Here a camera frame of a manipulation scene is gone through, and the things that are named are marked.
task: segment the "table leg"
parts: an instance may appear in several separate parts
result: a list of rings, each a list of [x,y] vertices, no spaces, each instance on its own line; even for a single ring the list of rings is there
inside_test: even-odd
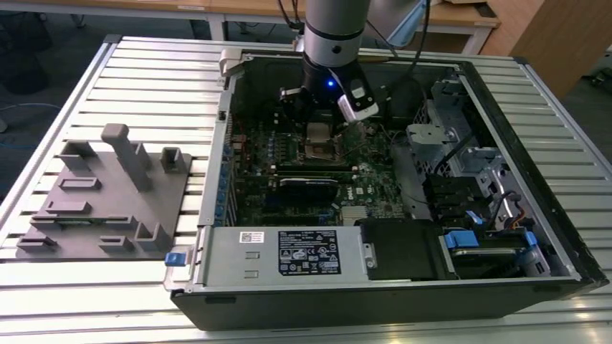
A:
[[[472,36],[469,36],[468,42],[463,48],[463,54],[465,55],[477,55],[480,54],[480,49],[485,45],[488,35],[491,34],[491,27],[477,27]]]
[[[71,14],[69,18],[73,20],[77,29],[85,27],[85,14]]]
[[[213,41],[227,40],[227,23],[223,15],[208,15],[208,25],[211,25],[211,37]]]

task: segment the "blue plastic latch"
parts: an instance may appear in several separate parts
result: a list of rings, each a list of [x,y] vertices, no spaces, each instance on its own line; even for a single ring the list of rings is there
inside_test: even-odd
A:
[[[525,239],[527,239],[527,244],[529,246],[536,246],[537,245],[537,238],[536,238],[536,235],[533,234],[532,231],[528,231],[525,233]]]
[[[447,248],[479,247],[479,240],[473,231],[451,231],[444,235]]]
[[[465,213],[469,215],[472,220],[475,220],[475,224],[483,224],[484,221],[481,220],[481,217],[476,215],[476,213],[472,210],[467,210]]]
[[[188,264],[188,254],[169,252],[165,254],[164,263],[167,267],[184,267]]]

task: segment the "barcode sticker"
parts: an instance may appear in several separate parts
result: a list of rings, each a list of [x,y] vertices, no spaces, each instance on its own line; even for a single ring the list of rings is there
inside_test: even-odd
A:
[[[261,244],[264,242],[264,232],[263,231],[241,231],[239,241],[241,244]]]

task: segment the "aluminum extrusion table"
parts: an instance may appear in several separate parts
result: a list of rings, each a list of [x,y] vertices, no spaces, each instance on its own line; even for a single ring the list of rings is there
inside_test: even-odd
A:
[[[544,343],[604,343],[604,338],[612,338],[609,285],[583,297],[544,302],[497,320],[207,333],[171,302],[161,284],[167,272],[163,262],[15,262],[16,242],[63,168],[55,157],[63,141],[97,140],[95,149],[109,150],[99,139],[107,123],[128,124],[129,139],[144,141],[149,152],[172,144],[193,155],[175,244],[193,243],[221,91],[220,51],[224,47],[289,49],[280,44],[137,37],[107,41],[0,206],[0,259],[5,263],[0,264],[0,342],[247,343],[249,338],[265,338],[291,343],[413,343],[417,337],[420,343],[527,343],[533,339]],[[363,54],[387,52],[365,49]],[[459,58],[453,54],[424,56]],[[611,273],[611,165],[531,67],[507,57],[469,59],[588,247]]]

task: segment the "power supply label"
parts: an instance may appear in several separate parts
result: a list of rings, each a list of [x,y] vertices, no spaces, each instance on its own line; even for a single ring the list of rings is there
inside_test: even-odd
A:
[[[280,231],[279,272],[283,276],[340,274],[336,231]]]

